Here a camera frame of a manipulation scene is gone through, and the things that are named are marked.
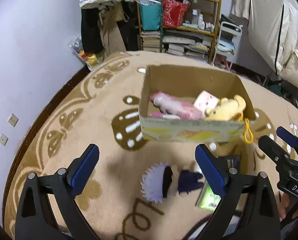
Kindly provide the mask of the person's right hand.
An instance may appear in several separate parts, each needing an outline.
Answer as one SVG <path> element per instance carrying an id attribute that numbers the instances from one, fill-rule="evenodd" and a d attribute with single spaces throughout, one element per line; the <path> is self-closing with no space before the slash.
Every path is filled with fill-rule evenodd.
<path id="1" fill-rule="evenodd" d="M 289 205 L 290 205 L 290 198 L 286 193 L 283 193 L 279 204 L 279 208 L 278 208 L 280 221 L 282 221 L 286 217 L 288 213 L 287 208 L 289 207 Z M 298 217 L 298 210 L 293 213 L 292 219 L 295 219 L 297 217 Z"/>

